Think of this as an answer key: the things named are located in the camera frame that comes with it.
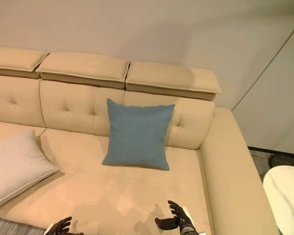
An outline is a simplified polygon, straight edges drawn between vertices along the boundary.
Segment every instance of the marble tabletop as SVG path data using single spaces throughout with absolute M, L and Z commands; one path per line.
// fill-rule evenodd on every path
M 283 235 L 294 235 L 294 166 L 270 169 L 263 184 L 280 231 Z

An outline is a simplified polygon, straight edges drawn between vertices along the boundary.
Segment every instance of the sofa armrest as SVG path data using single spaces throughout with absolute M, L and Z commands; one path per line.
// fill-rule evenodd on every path
M 216 108 L 200 147 L 217 235 L 277 235 L 257 169 L 232 112 Z

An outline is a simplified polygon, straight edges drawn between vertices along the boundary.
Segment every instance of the gray carpet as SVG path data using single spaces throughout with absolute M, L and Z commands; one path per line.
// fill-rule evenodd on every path
M 0 235 L 43 235 L 44 229 L 0 219 Z

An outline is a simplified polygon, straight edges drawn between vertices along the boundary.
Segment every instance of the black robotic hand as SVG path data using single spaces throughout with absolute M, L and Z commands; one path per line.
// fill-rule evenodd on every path
M 198 235 L 191 219 L 185 214 L 183 208 L 173 201 L 168 201 L 174 218 L 159 219 L 155 218 L 156 225 L 162 230 L 172 230 L 180 227 L 182 235 Z
M 84 235 L 84 233 L 79 234 L 72 234 L 68 233 L 69 228 L 68 227 L 71 222 L 70 220 L 72 217 L 67 217 L 65 219 L 60 220 L 58 223 L 54 224 L 51 229 L 46 233 L 46 235 Z

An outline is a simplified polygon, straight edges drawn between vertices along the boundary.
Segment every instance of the upholstery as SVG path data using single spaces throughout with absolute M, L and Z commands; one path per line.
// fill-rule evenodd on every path
M 108 136 L 107 98 L 123 103 L 124 91 L 43 80 L 40 96 L 48 128 Z
M 13 77 L 40 78 L 40 74 L 36 71 L 27 72 L 27 71 L 0 69 L 0 75 L 13 76 Z
M 100 54 L 52 52 L 37 71 L 46 80 L 110 85 L 122 89 L 128 64 L 124 59 Z
M 40 145 L 61 172 L 2 205 L 0 217 L 46 228 L 72 216 L 71 231 L 85 235 L 153 235 L 159 233 L 154 218 L 172 216 L 171 199 L 189 209 L 197 228 L 211 234 L 198 152 L 167 147 L 170 171 L 105 166 L 108 143 L 108 137 L 47 129 Z
M 0 121 L 45 127 L 37 79 L 0 76 Z
M 216 108 L 200 151 L 215 233 L 278 235 L 262 182 L 231 111 Z
M 17 76 L 23 71 L 22 75 L 26 77 L 38 78 L 34 70 L 47 54 L 39 50 L 0 47 L 0 75 Z
M 27 130 L 35 130 L 36 139 L 45 131 L 44 127 L 26 126 L 0 121 L 0 140 Z
M 175 104 L 165 145 L 198 149 L 209 129 L 214 113 L 212 101 L 159 94 L 125 92 L 124 105 L 156 106 Z
M 139 92 L 146 92 L 148 87 L 148 92 L 171 95 L 178 91 L 185 97 L 209 100 L 221 93 L 219 82 L 210 70 L 144 61 L 131 63 L 126 87 Z

